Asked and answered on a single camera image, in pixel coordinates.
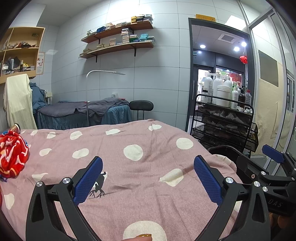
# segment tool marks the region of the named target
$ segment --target cabinet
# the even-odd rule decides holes
[[[36,76],[36,63],[39,52],[39,46],[45,28],[41,27],[15,27],[9,28],[4,37],[0,41],[0,84],[6,82],[6,78],[14,75],[26,73],[28,77]],[[20,42],[27,42],[32,47],[9,48]],[[3,64],[10,58],[18,57],[23,60],[28,66],[35,66],[34,70],[18,72],[17,70],[11,74],[4,74],[2,72]]]

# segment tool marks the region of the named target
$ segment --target yellow sign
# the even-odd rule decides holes
[[[211,22],[216,22],[216,19],[214,17],[201,15],[201,14],[196,14],[195,18],[202,19],[202,20],[207,20],[207,21],[211,21]]]

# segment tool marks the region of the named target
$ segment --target massage bed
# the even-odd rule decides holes
[[[104,163],[100,181],[79,209],[104,241],[143,233],[156,241],[194,240],[217,208],[193,169],[197,155],[241,183],[233,162],[218,160],[186,132],[151,119],[64,131],[23,130],[21,136],[29,144],[29,160],[18,177],[0,186],[2,212],[22,240],[36,183],[72,178],[94,156]],[[56,205],[67,234],[74,237]],[[221,237],[230,233],[236,215],[233,211]]]
[[[105,98],[99,101],[60,101],[48,105],[44,90],[36,83],[30,83],[32,107],[38,129],[66,130],[95,125],[114,125],[131,122],[128,101],[119,98]]]

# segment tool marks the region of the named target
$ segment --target ceiling vent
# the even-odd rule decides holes
[[[231,35],[228,35],[228,34],[221,34],[221,36],[218,38],[218,40],[221,40],[221,41],[224,41],[227,43],[231,43],[231,44],[233,44],[236,41],[236,39],[237,38],[235,38]]]

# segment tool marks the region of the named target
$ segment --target fingernail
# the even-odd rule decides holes
[[[137,237],[151,237],[152,234],[140,234]]]

